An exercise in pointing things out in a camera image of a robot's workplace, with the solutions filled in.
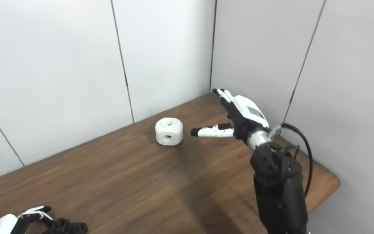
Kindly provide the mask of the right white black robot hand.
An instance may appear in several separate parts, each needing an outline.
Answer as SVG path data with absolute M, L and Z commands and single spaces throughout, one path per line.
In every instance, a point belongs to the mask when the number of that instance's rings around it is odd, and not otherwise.
M 267 135 L 269 124 L 264 114 L 254 102 L 242 95 L 233 96 L 226 89 L 213 89 L 212 92 L 220 98 L 221 104 L 226 110 L 227 117 L 231 120 L 231 123 L 193 128 L 190 131 L 191 136 L 234 137 L 246 143 L 248 138 L 256 132 L 264 132 Z

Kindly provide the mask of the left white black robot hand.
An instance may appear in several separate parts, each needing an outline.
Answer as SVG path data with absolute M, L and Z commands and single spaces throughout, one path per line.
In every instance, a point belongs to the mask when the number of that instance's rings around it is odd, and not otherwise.
M 27 209 L 18 216 L 7 214 L 0 218 L 0 234 L 25 234 L 29 225 L 33 222 L 41 222 L 49 229 L 54 223 L 49 216 L 51 206 L 37 206 Z

